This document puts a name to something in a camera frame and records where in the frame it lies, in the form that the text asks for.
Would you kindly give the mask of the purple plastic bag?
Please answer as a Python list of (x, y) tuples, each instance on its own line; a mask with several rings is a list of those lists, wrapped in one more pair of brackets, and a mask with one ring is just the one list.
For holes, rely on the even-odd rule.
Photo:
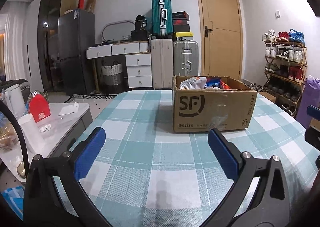
[(311, 122), (311, 117), (307, 114), (307, 108), (309, 105), (319, 107), (319, 87), (319, 78), (314, 78), (312, 75), (308, 76), (305, 81), (304, 91), (302, 93), (300, 106), (296, 115), (296, 120), (306, 129), (309, 127)]

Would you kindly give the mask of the small brown shoe box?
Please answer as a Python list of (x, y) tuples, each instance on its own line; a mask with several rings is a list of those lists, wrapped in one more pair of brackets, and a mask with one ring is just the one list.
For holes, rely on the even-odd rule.
[(266, 99), (268, 99), (269, 101), (275, 103), (276, 102), (276, 97), (269, 94), (268, 92), (259, 92), (263, 97), (265, 97)]

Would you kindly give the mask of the white side table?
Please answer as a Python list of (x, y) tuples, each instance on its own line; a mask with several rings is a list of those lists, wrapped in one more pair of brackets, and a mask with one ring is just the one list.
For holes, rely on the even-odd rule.
[[(76, 113), (60, 115), (62, 108), (67, 105), (67, 103), (51, 103), (51, 115), (36, 123), (38, 128), (51, 125), (49, 130), (40, 133), (44, 140), (40, 154), (44, 158), (59, 156), (70, 148), (93, 122), (88, 103), (79, 103)], [(1, 191), (25, 184), (25, 179), (20, 178), (17, 173), (17, 167), (22, 160), (19, 143), (14, 144), (10, 150), (1, 149)]]

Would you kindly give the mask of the brown cardboard box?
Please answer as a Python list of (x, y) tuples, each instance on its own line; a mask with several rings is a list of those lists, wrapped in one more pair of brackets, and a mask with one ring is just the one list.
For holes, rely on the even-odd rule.
[(182, 90), (189, 76), (172, 78), (172, 116), (175, 132), (207, 132), (248, 128), (257, 99), (257, 91), (231, 77), (220, 77), (229, 90)]

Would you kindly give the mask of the teal plaid tablecloth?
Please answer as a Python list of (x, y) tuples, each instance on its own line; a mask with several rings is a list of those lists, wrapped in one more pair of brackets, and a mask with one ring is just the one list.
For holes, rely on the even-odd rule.
[[(172, 93), (130, 91), (116, 96), (80, 136), (98, 126), (106, 141), (80, 184), (114, 226), (199, 226), (219, 205), (232, 181), (208, 145), (207, 133), (176, 133)], [(310, 190), (319, 152), (305, 128), (263, 96), (245, 130), (225, 132), (255, 158), (279, 156), (291, 204)]]

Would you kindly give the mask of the blue snack bag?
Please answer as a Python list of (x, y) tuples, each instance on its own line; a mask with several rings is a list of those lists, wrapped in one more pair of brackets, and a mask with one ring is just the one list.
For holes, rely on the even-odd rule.
[(205, 89), (212, 88), (212, 87), (218, 87), (220, 88), (221, 84), (221, 78), (209, 78), (207, 77), (207, 82), (205, 84)]

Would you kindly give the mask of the beige dotted rug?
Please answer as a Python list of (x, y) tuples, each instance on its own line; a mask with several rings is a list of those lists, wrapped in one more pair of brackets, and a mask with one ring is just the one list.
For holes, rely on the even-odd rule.
[(71, 103), (74, 100), (113, 100), (116, 98), (117, 95), (84, 95), (84, 94), (73, 94), (71, 97), (69, 97), (65, 103)]

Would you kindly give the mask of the white red chip bag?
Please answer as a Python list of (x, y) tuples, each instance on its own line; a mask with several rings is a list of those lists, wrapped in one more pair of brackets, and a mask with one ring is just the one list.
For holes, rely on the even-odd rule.
[(206, 83), (206, 77), (191, 77), (180, 83), (180, 90), (202, 90)]

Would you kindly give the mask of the wooden door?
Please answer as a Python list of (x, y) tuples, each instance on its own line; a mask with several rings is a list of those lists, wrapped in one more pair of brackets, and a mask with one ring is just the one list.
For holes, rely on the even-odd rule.
[(243, 31), (239, 0), (198, 0), (201, 34), (201, 74), (242, 73)]

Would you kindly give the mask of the woven laundry basket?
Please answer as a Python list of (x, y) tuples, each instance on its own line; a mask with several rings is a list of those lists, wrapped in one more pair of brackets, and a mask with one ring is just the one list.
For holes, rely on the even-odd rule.
[(112, 65), (102, 66), (101, 72), (108, 95), (115, 95), (124, 91), (124, 75), (121, 63), (115, 60)]

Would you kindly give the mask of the stacked shoe boxes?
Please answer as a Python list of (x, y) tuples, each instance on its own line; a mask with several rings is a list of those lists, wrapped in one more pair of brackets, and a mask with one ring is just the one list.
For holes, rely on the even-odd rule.
[(193, 33), (190, 30), (189, 15), (186, 11), (172, 14), (172, 24), (174, 41), (192, 41)]

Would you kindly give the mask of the beige suitcase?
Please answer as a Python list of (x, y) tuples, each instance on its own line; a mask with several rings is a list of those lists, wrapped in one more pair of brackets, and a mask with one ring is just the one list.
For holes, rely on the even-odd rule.
[(152, 39), (150, 42), (153, 88), (171, 89), (174, 61), (171, 39)]

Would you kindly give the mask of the teal suitcase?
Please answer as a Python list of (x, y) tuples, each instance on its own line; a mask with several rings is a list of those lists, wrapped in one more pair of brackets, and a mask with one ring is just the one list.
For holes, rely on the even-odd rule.
[(172, 7), (171, 0), (151, 0), (152, 3), (152, 34), (156, 37), (172, 38)]

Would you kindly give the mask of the dark grey refrigerator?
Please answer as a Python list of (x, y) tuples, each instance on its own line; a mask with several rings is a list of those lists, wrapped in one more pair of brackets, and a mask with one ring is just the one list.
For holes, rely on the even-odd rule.
[(59, 18), (60, 68), (67, 95), (87, 95), (95, 89), (93, 65), (86, 56), (86, 50), (94, 45), (93, 13), (75, 9)]

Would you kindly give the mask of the white light switch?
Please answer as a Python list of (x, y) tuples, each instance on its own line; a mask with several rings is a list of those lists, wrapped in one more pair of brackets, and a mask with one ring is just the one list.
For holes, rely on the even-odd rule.
[(275, 17), (280, 18), (280, 12), (278, 10), (275, 12)]

